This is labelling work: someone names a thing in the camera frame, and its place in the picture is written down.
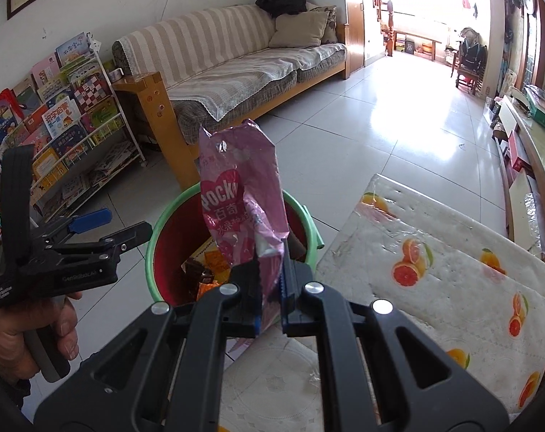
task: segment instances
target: green trash can rim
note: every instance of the green trash can rim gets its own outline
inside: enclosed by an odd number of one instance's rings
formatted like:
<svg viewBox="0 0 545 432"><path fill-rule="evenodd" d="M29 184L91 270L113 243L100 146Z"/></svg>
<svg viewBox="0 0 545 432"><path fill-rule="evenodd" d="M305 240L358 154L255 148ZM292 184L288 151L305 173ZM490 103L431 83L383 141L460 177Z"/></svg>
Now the green trash can rim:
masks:
<svg viewBox="0 0 545 432"><path fill-rule="evenodd" d="M154 280L154 249L157 245L158 238L162 232L167 221L171 218L173 213L186 202L191 197L201 192L201 184L197 183L191 188L188 188L182 192L175 201L170 203L169 206L163 211L161 216L158 218L157 223L154 225L153 235L149 240L149 245L147 246L147 256L145 257L145 275L147 277L147 285L149 286L149 292L153 297L155 302L161 302L162 296L158 291L156 281ZM289 193L283 190L283 199L285 203L288 203L290 207L297 213L299 219L301 220L302 226L306 234L306 258L305 263L308 264L311 269L314 271L316 269L316 257L317 257L317 234L318 231L315 226L315 222L312 220L312 217L308 210L303 208L300 203L295 200Z"/></svg>

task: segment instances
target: snack wrapper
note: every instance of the snack wrapper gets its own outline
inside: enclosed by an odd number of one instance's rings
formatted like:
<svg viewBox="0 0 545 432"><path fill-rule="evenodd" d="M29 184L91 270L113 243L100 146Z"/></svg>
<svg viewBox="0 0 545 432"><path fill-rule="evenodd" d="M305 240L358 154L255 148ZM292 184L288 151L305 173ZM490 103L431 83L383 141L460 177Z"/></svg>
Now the snack wrapper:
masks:
<svg viewBox="0 0 545 432"><path fill-rule="evenodd" d="M266 329L278 312L270 296L289 235L275 147L246 120L212 135L201 128L199 152L204 221L231 266L251 261L256 252Z"/></svg>

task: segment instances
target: silver bolt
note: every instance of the silver bolt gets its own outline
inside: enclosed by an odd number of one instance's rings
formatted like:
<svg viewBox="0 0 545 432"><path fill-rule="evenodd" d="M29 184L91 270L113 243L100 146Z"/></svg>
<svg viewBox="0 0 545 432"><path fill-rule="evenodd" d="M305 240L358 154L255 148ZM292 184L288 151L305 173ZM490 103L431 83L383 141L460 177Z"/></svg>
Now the silver bolt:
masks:
<svg viewBox="0 0 545 432"><path fill-rule="evenodd" d="M221 291L221 294L224 294L225 296L232 296L233 294L239 292L239 288L232 283L223 284L221 287L219 287L219 290Z"/></svg>
<svg viewBox="0 0 545 432"><path fill-rule="evenodd" d="M388 315L392 312L392 304L384 299L373 302L373 310L381 315Z"/></svg>
<svg viewBox="0 0 545 432"><path fill-rule="evenodd" d="M171 306L166 302L156 302L150 306L150 311L155 315L164 315L169 310L171 310Z"/></svg>
<svg viewBox="0 0 545 432"><path fill-rule="evenodd" d="M324 291L324 286L317 281L311 281L310 283L305 284L305 291L309 294L320 294Z"/></svg>

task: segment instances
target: pillow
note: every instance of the pillow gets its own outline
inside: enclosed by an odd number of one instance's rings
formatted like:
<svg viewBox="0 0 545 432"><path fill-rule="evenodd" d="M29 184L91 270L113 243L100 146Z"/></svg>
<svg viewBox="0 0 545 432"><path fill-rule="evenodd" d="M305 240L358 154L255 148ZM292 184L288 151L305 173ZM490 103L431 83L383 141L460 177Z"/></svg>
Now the pillow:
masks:
<svg viewBox="0 0 545 432"><path fill-rule="evenodd" d="M276 32L269 47L318 47L327 19L328 12L321 11L306 11L294 16L282 14L276 18Z"/></svg>
<svg viewBox="0 0 545 432"><path fill-rule="evenodd" d="M337 7L336 6L317 6L308 11L326 11L328 12L328 20L324 29L324 35L320 41L321 44L335 44L337 39Z"/></svg>

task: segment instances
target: blue lever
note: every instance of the blue lever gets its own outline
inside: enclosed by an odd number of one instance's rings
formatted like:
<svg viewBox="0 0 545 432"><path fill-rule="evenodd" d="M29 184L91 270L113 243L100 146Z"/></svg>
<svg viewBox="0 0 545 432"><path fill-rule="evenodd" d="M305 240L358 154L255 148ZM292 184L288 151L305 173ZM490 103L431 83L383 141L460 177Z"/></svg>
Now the blue lever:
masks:
<svg viewBox="0 0 545 432"><path fill-rule="evenodd" d="M107 208L90 212L84 216L76 217L72 223L69 224L69 232L74 234L82 234L91 229L99 228L105 224L108 224L112 220L112 212Z"/></svg>

